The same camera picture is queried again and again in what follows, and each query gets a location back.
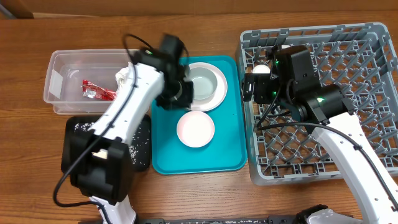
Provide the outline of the white paper cup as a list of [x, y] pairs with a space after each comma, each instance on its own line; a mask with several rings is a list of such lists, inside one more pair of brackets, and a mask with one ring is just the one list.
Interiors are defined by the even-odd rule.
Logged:
[[271, 69], [267, 65], [260, 64], [260, 65], [256, 65], [253, 68], [252, 72], [256, 73], [256, 74], [267, 74], [267, 73], [271, 72]]

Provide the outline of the white bowl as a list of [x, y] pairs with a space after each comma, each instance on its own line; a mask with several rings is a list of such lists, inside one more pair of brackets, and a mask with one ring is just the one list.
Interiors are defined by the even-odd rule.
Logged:
[[193, 82], [193, 99], [205, 100], [211, 97], [217, 87], [216, 75], [209, 69], [203, 67], [192, 68], [189, 79]]

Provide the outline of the large white plate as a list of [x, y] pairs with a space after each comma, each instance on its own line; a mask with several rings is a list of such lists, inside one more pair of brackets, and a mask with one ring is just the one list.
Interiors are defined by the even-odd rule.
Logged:
[[226, 81], [226, 77], [223, 72], [210, 63], [196, 62], [189, 65], [190, 70], [197, 67], [203, 67], [211, 70], [216, 75], [218, 84], [214, 94], [211, 97], [205, 100], [193, 99], [190, 109], [193, 111], [210, 111], [219, 106], [225, 99], [228, 92], [228, 82]]

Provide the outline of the small white plate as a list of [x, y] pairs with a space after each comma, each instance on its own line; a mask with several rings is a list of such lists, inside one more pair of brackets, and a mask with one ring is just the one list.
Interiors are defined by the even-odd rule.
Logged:
[[177, 123], [177, 136], [188, 147], [203, 147], [213, 139], [214, 135], [213, 120], [201, 111], [185, 113]]

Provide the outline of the white napkin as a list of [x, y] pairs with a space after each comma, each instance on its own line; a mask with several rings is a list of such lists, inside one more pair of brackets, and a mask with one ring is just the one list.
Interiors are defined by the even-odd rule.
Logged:
[[128, 75], [130, 73], [130, 66], [131, 62], [128, 62], [127, 67], [120, 69], [120, 71], [115, 74], [115, 80], [118, 85], [118, 89], [116, 90], [117, 92], [119, 92], [126, 84]]

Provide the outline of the rice and food scraps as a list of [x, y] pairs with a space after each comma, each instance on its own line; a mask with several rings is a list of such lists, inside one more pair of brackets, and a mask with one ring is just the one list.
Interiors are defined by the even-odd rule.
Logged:
[[132, 136], [129, 153], [132, 163], [136, 166], [136, 170], [147, 169], [150, 163], [151, 140], [150, 125], [146, 121], [142, 121], [137, 132]]

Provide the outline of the red snack wrapper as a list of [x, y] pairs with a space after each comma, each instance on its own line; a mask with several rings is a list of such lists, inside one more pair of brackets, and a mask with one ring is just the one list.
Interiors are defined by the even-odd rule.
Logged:
[[84, 96], [99, 100], [113, 101], [116, 98], [115, 91], [101, 88], [88, 80], [82, 81], [82, 92]]

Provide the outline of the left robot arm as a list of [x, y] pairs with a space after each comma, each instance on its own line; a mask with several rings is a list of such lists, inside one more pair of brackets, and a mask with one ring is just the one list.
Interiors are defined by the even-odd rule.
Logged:
[[165, 34], [159, 48], [146, 44], [128, 52], [129, 73], [116, 99], [87, 131], [64, 140], [63, 175], [53, 190], [63, 208], [94, 205], [103, 223], [135, 223], [128, 193], [133, 179], [130, 145], [151, 103], [166, 110], [189, 108], [193, 83], [180, 64], [185, 44]]

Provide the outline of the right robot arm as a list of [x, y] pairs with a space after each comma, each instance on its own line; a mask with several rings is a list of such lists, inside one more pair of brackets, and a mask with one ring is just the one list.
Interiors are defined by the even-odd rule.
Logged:
[[336, 84], [321, 85], [304, 45], [273, 46], [266, 73], [245, 73], [243, 100], [279, 105], [290, 123], [257, 130], [303, 126], [332, 158], [362, 213], [361, 223], [397, 223], [397, 184], [374, 152], [351, 100]]

